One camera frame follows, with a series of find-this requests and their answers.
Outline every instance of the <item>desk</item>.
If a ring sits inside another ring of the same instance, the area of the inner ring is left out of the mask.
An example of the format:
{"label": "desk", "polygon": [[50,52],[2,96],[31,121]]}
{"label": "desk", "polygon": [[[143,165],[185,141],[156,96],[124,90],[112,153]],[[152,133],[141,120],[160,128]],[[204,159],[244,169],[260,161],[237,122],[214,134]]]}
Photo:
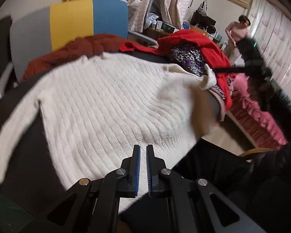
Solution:
{"label": "desk", "polygon": [[201,34],[203,34],[205,36],[208,36],[208,32],[207,31],[204,31],[204,30],[202,30],[202,29],[200,29],[200,28],[198,28],[196,26],[190,25],[190,30],[196,31],[196,32],[199,32],[199,33],[201,33]]}
{"label": "desk", "polygon": [[166,37],[166,36],[170,35],[170,33],[165,32],[164,30],[156,30],[156,29],[151,28],[151,27],[147,28],[145,30],[145,34],[146,34],[146,36],[148,36],[152,39],[155,39],[155,40],[159,39],[160,37]]}

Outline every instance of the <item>pile of clothes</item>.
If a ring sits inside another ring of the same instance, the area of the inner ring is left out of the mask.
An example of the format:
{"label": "pile of clothes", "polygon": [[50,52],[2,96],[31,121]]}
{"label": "pile of clothes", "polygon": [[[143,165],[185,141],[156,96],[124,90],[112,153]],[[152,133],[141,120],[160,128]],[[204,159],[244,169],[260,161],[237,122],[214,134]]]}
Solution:
{"label": "pile of clothes", "polygon": [[[171,62],[177,63],[186,71],[197,76],[206,75],[205,64],[210,68],[230,67],[230,63],[218,46],[199,32],[180,30],[170,36],[158,39],[158,48],[145,47],[112,34],[97,34],[77,38],[58,51],[39,57],[29,63],[23,76],[26,80],[42,71],[64,63],[74,61],[86,55],[92,57],[103,52],[128,52],[134,49],[159,56],[168,56]],[[221,105],[221,117],[232,106],[232,80],[228,74],[216,74],[217,85],[210,89]]]}

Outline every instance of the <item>pink top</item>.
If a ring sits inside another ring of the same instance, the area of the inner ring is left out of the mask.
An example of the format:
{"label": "pink top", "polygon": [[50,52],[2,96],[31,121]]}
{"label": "pink top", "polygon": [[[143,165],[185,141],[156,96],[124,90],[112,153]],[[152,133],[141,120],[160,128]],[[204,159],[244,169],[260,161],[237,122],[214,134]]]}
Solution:
{"label": "pink top", "polygon": [[231,22],[225,29],[226,35],[232,37],[236,42],[248,35],[248,29],[238,22]]}

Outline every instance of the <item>woman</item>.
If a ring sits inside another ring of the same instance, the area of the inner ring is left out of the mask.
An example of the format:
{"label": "woman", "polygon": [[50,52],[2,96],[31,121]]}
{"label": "woman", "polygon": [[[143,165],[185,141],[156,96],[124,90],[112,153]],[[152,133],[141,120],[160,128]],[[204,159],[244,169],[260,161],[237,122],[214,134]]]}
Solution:
{"label": "woman", "polygon": [[250,24],[250,20],[245,15],[241,15],[238,22],[231,22],[225,29],[229,41],[224,48],[223,53],[228,58],[231,65],[234,64],[240,55],[239,50],[236,47],[236,42],[249,35],[247,27]]}

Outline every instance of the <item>chair backrest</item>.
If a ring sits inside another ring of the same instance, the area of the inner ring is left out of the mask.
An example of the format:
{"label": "chair backrest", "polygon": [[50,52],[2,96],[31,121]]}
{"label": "chair backrest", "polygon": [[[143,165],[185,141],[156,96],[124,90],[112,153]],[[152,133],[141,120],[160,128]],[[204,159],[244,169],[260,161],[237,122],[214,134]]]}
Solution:
{"label": "chair backrest", "polygon": [[30,61],[77,37],[109,33],[127,38],[128,8],[121,0],[74,0],[35,11],[12,23],[10,48],[16,78]]}

